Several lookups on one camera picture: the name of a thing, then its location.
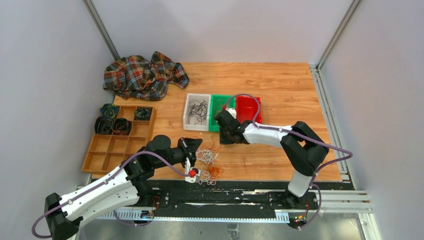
cable pile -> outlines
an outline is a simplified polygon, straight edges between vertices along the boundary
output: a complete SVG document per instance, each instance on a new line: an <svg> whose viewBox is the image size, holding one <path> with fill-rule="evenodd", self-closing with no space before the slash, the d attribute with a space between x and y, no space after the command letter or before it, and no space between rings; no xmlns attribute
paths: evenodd
<svg viewBox="0 0 424 240"><path fill-rule="evenodd" d="M195 117L196 118L196 123L194 123L194 125L203 125L203 121L206 120L206 117L208 116L208 104L206 103L206 101L198 101L195 99L192 99L189 103L188 103L188 117L187 117L187 122L188 124L190 124L190 118L191 117Z"/></svg>
<svg viewBox="0 0 424 240"><path fill-rule="evenodd" d="M196 151L197 159L205 163L200 167L200 185L203 183L206 183L207 185L217 184L217 178L219 178L224 172L224 169L220 167L219 162L215 160L217 156L218 153L214 156L212 150L209 148L199 148Z"/></svg>

wood grain surface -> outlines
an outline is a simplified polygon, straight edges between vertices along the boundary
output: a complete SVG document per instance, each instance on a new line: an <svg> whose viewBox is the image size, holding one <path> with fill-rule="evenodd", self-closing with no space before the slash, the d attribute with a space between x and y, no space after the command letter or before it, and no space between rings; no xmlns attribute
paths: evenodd
<svg viewBox="0 0 424 240"><path fill-rule="evenodd" d="M307 63L229 63L187 62L182 64L190 82L186 89L170 84L165 98L158 102L116 97L119 106L154 106L157 110L153 136L203 139L201 147L215 141L216 160L224 168L218 180L289 181L293 167L282 149L262 144L219 145L219 133L183 130L183 111L187 93L235 95L248 93L261 99L262 123L293 125L307 123L326 143L330 143L326 123ZM331 150L325 162L333 160ZM170 168L155 170L153 179L181 179ZM325 167L318 181L341 181L336 164Z"/></svg>

plaid cloth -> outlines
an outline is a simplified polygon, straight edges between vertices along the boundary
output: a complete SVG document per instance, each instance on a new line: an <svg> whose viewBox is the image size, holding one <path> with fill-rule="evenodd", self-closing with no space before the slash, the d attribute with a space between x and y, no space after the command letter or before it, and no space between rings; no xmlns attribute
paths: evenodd
<svg viewBox="0 0 424 240"><path fill-rule="evenodd" d="M134 55L106 67L103 89L114 91L124 99L160 101L167 94L169 83L185 89L189 77L181 63L155 51L150 63L144 57Z"/></svg>

wooden compartment box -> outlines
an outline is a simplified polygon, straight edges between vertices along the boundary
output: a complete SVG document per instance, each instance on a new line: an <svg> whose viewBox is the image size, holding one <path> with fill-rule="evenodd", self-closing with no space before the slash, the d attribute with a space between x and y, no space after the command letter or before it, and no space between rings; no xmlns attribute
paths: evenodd
<svg viewBox="0 0 424 240"><path fill-rule="evenodd" d="M150 108L150 119L135 120L134 112L137 108ZM152 139L156 119L155 107L120 106L117 118L125 118L132 122L129 135L100 135L95 133L82 164L81 170L84 173L104 175L135 154Z"/></svg>

